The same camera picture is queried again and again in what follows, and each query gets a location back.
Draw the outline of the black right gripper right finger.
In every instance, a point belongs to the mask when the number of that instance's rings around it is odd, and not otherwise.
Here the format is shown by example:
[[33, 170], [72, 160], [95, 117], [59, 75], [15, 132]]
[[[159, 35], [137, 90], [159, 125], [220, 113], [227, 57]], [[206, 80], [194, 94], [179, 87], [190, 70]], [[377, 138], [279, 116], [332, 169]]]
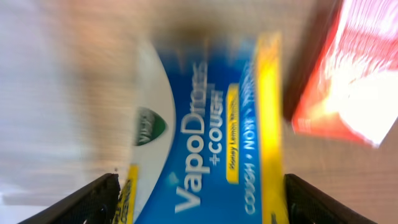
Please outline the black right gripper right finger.
[[295, 174], [284, 182], [290, 224], [376, 224]]

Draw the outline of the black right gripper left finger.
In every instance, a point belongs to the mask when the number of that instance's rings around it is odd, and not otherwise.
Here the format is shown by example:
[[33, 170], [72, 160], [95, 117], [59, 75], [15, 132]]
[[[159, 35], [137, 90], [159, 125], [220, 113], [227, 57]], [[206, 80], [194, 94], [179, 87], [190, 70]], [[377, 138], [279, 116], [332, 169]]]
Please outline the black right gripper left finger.
[[104, 174], [20, 224], [111, 224], [121, 190], [118, 177]]

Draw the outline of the blue yellow VapoDrops box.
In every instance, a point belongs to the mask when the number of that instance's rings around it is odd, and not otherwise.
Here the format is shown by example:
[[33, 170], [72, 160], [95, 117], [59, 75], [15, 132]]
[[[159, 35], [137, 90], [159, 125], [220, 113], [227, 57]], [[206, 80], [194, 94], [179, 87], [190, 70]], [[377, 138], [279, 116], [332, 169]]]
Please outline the blue yellow VapoDrops box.
[[132, 160], [115, 223], [288, 222], [280, 41], [138, 44]]

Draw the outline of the red orange small box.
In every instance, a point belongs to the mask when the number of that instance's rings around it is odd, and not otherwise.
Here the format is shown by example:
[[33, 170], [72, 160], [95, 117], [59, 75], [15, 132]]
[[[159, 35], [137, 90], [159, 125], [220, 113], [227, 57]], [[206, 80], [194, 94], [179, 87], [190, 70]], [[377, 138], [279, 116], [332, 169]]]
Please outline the red orange small box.
[[327, 29], [293, 130], [379, 147], [397, 119], [397, 1], [341, 1]]

